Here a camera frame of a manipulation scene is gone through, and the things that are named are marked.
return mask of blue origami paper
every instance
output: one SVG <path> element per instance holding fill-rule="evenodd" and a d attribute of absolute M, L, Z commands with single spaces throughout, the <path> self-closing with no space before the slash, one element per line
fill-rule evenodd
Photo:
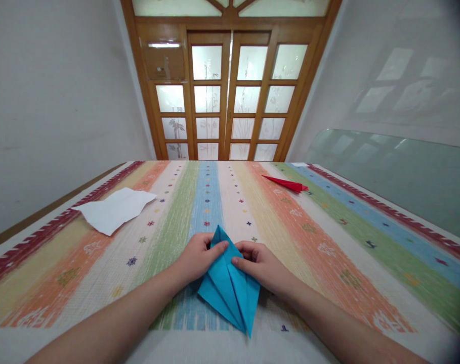
<path fill-rule="evenodd" d="M 211 248 L 224 240 L 228 241 L 228 248 L 208 269 L 198 294 L 234 327 L 244 333 L 248 332 L 251 338 L 260 284 L 231 263 L 234 256 L 243 256 L 218 225 Z"/>

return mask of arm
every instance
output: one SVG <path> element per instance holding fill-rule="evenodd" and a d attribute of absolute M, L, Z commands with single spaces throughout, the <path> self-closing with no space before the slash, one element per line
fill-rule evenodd
<path fill-rule="evenodd" d="M 294 276 L 263 244 L 235 244 L 245 259 L 232 263 L 292 306 L 341 362 L 424 363 L 421 357 L 344 312 Z"/>
<path fill-rule="evenodd" d="M 28 363 L 121 362 L 147 333 L 165 305 L 201 277 L 228 247 L 207 249 L 213 234 L 196 234 L 178 260 L 130 293 L 75 325 Z"/>

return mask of striped tablecloth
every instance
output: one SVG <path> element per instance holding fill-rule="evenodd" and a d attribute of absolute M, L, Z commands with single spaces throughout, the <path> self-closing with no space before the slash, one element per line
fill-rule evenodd
<path fill-rule="evenodd" d="M 300 195 L 261 177 L 309 187 Z M 70 209 L 129 187 L 157 194 L 111 237 Z M 129 162 L 0 246 L 0 362 L 26 360 L 170 265 L 221 225 L 266 244 L 297 277 L 429 360 L 460 342 L 460 239 L 318 165 Z M 262 291 L 251 340 L 187 287 L 132 362 L 327 362 L 291 310 Z"/>

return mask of left hand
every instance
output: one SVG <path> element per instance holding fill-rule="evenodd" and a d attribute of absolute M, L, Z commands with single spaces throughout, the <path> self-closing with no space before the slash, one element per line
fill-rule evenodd
<path fill-rule="evenodd" d="M 222 241 L 208 249 L 207 246 L 211 243 L 213 235 L 213 233 L 193 235 L 181 256 L 174 262 L 174 268 L 177 268 L 185 284 L 202 277 L 216 258 L 228 248 L 228 242 Z"/>

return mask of crumpled white paper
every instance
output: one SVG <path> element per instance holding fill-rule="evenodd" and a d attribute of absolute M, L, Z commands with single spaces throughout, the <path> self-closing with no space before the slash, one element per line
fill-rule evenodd
<path fill-rule="evenodd" d="M 124 222 L 137 217 L 144 206 L 157 195 L 145 191 L 122 188 L 106 200 L 88 202 L 73 210 L 81 211 L 87 222 L 99 232 L 111 236 Z"/>

